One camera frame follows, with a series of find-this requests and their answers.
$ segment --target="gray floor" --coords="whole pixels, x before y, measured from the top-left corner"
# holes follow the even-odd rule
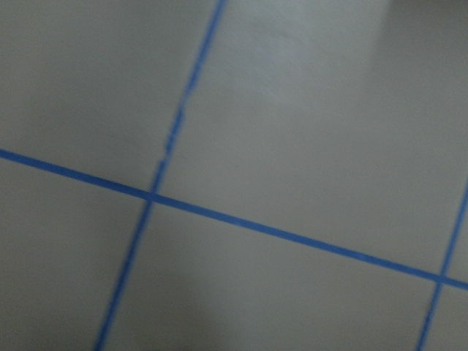
[[[3,1],[0,148],[147,190],[215,5]],[[439,274],[467,33],[462,0],[229,0],[159,193]],[[0,349],[92,350],[144,200],[0,174]],[[434,285],[156,205],[105,349],[412,351]],[[442,288],[425,351],[467,348],[467,307]]]

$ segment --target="blue grid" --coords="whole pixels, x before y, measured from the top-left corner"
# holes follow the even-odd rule
[[[167,166],[169,165],[170,159],[173,155],[173,149],[176,145],[178,135],[181,131],[182,124],[185,118],[185,108],[186,104],[189,101],[191,93],[194,91],[200,73],[202,65],[205,62],[206,56],[208,55],[209,48],[214,38],[216,27],[219,23],[219,20],[222,15],[222,11],[227,0],[218,0],[213,11],[213,15],[208,23],[208,28],[206,30],[205,36],[200,46],[199,53],[195,59],[195,63],[192,68],[192,72],[189,76],[187,84],[185,86],[184,92],[179,100],[177,111],[175,112],[173,125],[170,128],[169,134],[167,136],[167,142],[165,145],[165,155],[162,160],[159,162],[156,169],[154,180],[152,182],[151,188],[148,191],[134,188],[132,186],[127,186],[124,184],[117,183],[115,181],[109,181],[104,178],[96,177],[87,173],[83,173],[77,170],[72,170],[67,167],[62,167],[55,165],[49,162],[45,162],[39,159],[32,157],[24,156],[21,154],[16,154],[11,151],[0,149],[0,158],[7,159],[12,162],[16,162],[22,165],[29,167],[34,167],[40,170],[44,170],[50,173],[55,173],[57,175],[75,179],[76,181],[82,181],[87,184],[100,186],[115,192],[120,192],[122,194],[130,195],[132,197],[137,197],[142,200],[145,200],[145,205],[141,211],[140,217],[137,221],[135,231],[133,232],[132,239],[127,249],[124,261],[121,266],[121,270],[116,280],[116,285],[111,296],[110,302],[107,306],[107,311],[105,313],[104,320],[102,321],[101,328],[94,345],[94,351],[102,351],[105,342],[112,326],[113,319],[116,315],[116,310],[120,304],[121,296],[123,295],[127,279],[132,269],[132,264],[137,254],[138,244],[142,234],[146,228],[146,224],[151,214],[151,209],[154,204],[165,205],[171,208],[177,208],[178,210],[186,211],[192,214],[197,214],[207,218],[215,219],[220,222],[227,224],[235,225],[238,227],[244,227],[249,230],[253,230],[259,233],[266,235],[271,235],[277,238],[284,240],[296,242],[305,246],[310,246],[315,249],[320,249],[326,252],[333,254],[338,254],[345,256],[354,260],[359,260],[368,264],[377,265],[382,268],[387,268],[392,271],[398,271],[401,273],[409,274],[411,276],[416,276],[418,278],[426,279],[435,283],[434,291],[432,293],[431,302],[426,312],[424,318],[420,335],[418,338],[418,343],[415,346],[415,351],[422,351],[426,344],[429,331],[431,329],[431,323],[434,318],[434,315],[437,310],[437,305],[439,303],[439,298],[442,292],[444,285],[449,285],[451,287],[456,287],[468,291],[468,282],[463,282],[457,279],[452,279],[447,277],[447,272],[450,267],[450,262],[453,258],[453,253],[455,251],[456,243],[458,237],[460,236],[461,228],[463,225],[464,217],[467,212],[468,207],[468,182],[465,186],[465,190],[461,199],[461,203],[458,208],[458,213],[456,216],[455,224],[453,226],[452,233],[450,235],[450,240],[448,247],[445,251],[444,259],[442,261],[442,266],[438,274],[425,271],[419,268],[414,268],[409,265],[403,265],[391,260],[382,259],[375,257],[363,252],[354,251],[351,249],[346,249],[341,246],[333,245],[326,243],[324,241],[319,241],[316,239],[308,238],[303,235],[287,232],[285,230],[280,230],[275,227],[269,227],[268,225],[260,224],[257,222],[249,221],[247,219],[242,219],[236,216],[231,216],[229,214],[224,214],[222,212],[214,211],[208,208],[204,208],[198,205],[193,205],[191,203],[186,203],[184,201],[176,200],[170,197],[165,197],[159,194],[160,185],[165,177]]]

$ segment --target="blue grout line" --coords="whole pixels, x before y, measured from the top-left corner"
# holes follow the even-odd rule
[[[131,186],[126,186],[126,185],[116,183],[113,181],[108,181],[106,179],[99,178],[94,175],[89,175],[89,174],[82,173],[76,170],[71,170],[69,168],[54,165],[48,162],[40,161],[38,159],[33,159],[31,157],[23,156],[20,154],[16,154],[11,151],[5,151],[5,150],[0,149],[0,158],[8,159],[9,161],[21,163],[22,165],[34,167],[34,168],[44,170],[50,173],[55,173],[63,177],[72,178],[78,181],[82,181],[83,183],[100,186],[109,190],[127,194],[127,195],[137,197],[140,199],[144,199],[144,200],[150,199],[160,205],[165,205],[171,208],[177,208],[178,210],[181,210],[181,211],[185,211],[185,212],[189,212],[192,214],[197,214],[199,216],[204,216],[207,218],[215,219],[217,221],[228,223],[228,224],[235,225],[238,227],[244,227],[246,229],[250,229],[259,233],[276,236],[277,238],[282,238],[284,240],[293,241],[298,244],[303,244],[306,246],[313,247],[315,249],[321,249],[321,250],[324,250],[333,254],[340,254],[341,256],[345,256],[345,257],[352,258],[355,260],[360,260],[362,262],[366,262],[372,265],[378,265],[379,267],[388,268],[388,269],[391,269],[392,271],[399,271],[399,272],[417,276],[423,279],[428,279],[433,282],[441,282],[443,284],[450,285],[452,287],[456,287],[456,288],[468,291],[468,282],[462,282],[462,281],[448,278],[448,277],[441,278],[438,274],[431,273],[431,272],[424,271],[424,270],[417,269],[417,268],[413,268],[408,265],[402,265],[400,263],[395,263],[389,260],[384,260],[384,259],[374,257],[368,254],[364,254],[361,252],[353,251],[350,249],[345,249],[340,246],[336,246],[336,245],[328,244],[326,242],[307,238],[305,236],[290,233],[290,232],[280,230],[274,227],[269,227],[264,224],[252,222],[246,219],[231,216],[229,214],[223,214],[222,212],[210,210],[208,208],[200,207],[197,205],[192,205],[190,203],[185,203],[184,201],[171,199],[169,197],[164,197],[161,195],[151,194],[150,192],[146,192],[144,190],[133,188]]]
[[[450,261],[452,260],[453,253],[455,251],[456,242],[458,240],[458,237],[460,236],[461,227],[463,225],[465,213],[467,212],[467,203],[468,203],[468,181],[465,185],[463,197],[461,199],[461,203],[458,208],[458,213],[456,215],[455,224],[453,226],[452,233],[450,235],[448,247],[445,252],[444,260],[442,262],[442,267],[440,268],[439,280],[436,282],[436,286],[434,288],[434,292],[431,298],[431,303],[429,305],[429,309],[427,311],[426,317],[424,318],[424,323],[423,323],[423,327],[419,335],[418,343],[416,344],[416,348],[415,348],[416,351],[422,351],[424,349],[424,345],[426,344],[427,337],[431,329],[432,320],[434,319],[437,305],[439,303],[440,293],[442,292],[442,283],[447,282],[447,280],[444,281],[444,279],[450,267]]]
[[[197,85],[201,69],[206,60],[206,56],[208,55],[211,42],[216,32],[216,27],[219,23],[219,19],[221,18],[224,4],[225,4],[225,0],[218,0],[214,8],[213,14],[211,15],[211,18],[209,20],[208,28],[205,31],[205,35],[203,37],[204,39],[198,51],[197,58],[195,59],[192,72],[190,73],[186,87],[178,103],[177,111],[175,112],[175,116],[173,119],[173,124],[167,136],[167,142],[165,145],[165,154],[162,160],[159,162],[156,174],[154,176],[154,180],[151,184],[150,196],[157,194],[161,186],[161,183],[164,179],[167,166],[169,165],[170,159],[173,155],[173,149],[176,145],[177,138],[181,132],[181,127],[184,122],[186,104],[194,88]],[[118,305],[120,304],[125,286],[129,278],[130,271],[132,270],[133,262],[135,261],[137,248],[141,241],[143,232],[145,231],[145,228],[148,224],[148,219],[150,217],[151,209],[154,203],[155,202],[151,198],[148,198],[143,207],[143,211],[138,220],[137,227],[135,228],[135,231],[132,235],[132,240],[127,250],[124,263],[118,275],[116,287],[114,289],[112,298],[110,299],[110,303],[107,307],[107,311],[105,313],[105,317],[102,322],[102,325],[99,329],[99,333],[98,333],[96,342],[94,344],[94,351],[101,351],[103,350],[105,346],[105,342],[109,334],[110,327],[112,326],[112,323],[115,319]]]

